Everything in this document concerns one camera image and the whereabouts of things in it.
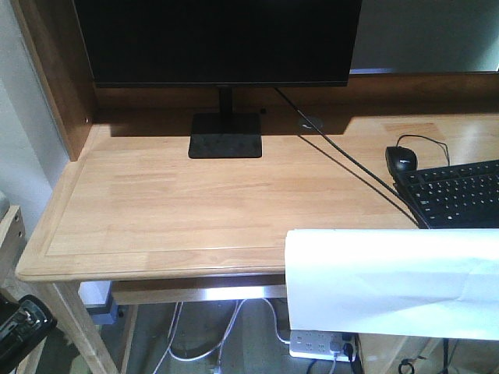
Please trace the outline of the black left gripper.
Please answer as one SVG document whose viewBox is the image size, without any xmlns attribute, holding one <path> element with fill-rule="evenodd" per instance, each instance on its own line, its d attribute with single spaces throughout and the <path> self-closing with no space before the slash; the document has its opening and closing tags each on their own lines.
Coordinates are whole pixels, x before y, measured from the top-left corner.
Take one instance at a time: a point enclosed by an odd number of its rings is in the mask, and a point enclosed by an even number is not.
<svg viewBox="0 0 499 374">
<path fill-rule="evenodd" d="M 11 372 L 55 328 L 55 317 L 36 296 L 25 295 L 1 325 L 1 372 Z"/>
</svg>

